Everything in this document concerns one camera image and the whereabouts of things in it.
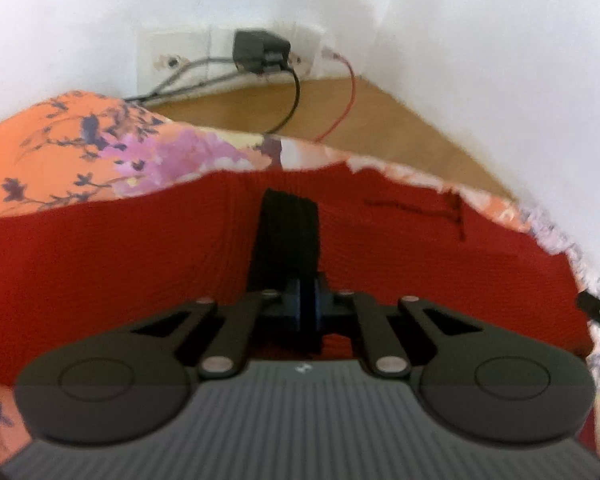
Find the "red knitted garment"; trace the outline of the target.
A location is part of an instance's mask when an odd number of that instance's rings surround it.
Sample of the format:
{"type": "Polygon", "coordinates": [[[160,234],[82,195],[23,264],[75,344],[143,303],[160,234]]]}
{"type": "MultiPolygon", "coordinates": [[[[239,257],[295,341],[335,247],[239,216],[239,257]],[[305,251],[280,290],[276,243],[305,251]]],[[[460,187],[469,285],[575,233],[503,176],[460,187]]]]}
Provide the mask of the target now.
{"type": "Polygon", "coordinates": [[[414,295],[577,356],[592,351],[566,256],[460,196],[346,165],[221,171],[145,196],[0,218],[0,462],[27,442],[10,391],[27,362],[188,300],[242,296],[267,190],[316,203],[332,287],[383,304],[414,295]]]}

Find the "black power adapter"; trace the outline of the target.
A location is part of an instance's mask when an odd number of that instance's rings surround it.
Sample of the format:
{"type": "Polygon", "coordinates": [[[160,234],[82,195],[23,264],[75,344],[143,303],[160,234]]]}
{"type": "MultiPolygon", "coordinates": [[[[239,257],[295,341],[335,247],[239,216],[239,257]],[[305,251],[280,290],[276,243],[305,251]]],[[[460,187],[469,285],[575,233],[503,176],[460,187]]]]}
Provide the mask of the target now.
{"type": "Polygon", "coordinates": [[[238,29],[232,58],[247,73],[263,75],[289,67],[290,42],[265,29],[238,29]]]}

